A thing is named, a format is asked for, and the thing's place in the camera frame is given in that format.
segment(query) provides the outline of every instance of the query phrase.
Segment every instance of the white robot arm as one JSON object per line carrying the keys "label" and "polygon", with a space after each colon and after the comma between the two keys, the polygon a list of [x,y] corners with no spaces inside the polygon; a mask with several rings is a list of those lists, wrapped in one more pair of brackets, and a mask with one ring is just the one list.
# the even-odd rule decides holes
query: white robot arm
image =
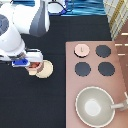
{"label": "white robot arm", "polygon": [[13,67],[27,67],[30,62],[42,62],[38,49],[26,49],[22,33],[40,37],[49,30],[47,4],[36,0],[34,7],[14,5],[7,0],[0,8],[0,60]]}

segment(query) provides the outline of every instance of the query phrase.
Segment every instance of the blue object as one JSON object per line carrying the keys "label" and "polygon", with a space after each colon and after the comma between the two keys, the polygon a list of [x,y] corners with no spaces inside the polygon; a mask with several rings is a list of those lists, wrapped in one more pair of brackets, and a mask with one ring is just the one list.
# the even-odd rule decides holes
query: blue object
{"label": "blue object", "polygon": [[27,65],[28,60],[27,59],[15,60],[12,63],[14,65]]}

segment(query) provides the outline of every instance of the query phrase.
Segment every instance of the black table surface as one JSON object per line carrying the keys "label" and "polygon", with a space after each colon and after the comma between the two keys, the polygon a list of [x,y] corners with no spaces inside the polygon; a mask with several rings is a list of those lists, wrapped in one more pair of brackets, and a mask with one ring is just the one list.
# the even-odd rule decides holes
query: black table surface
{"label": "black table surface", "polygon": [[111,41],[107,16],[50,17],[43,37],[22,35],[28,48],[40,49],[54,65],[47,79],[24,68],[0,66],[0,128],[66,128],[67,41]]}

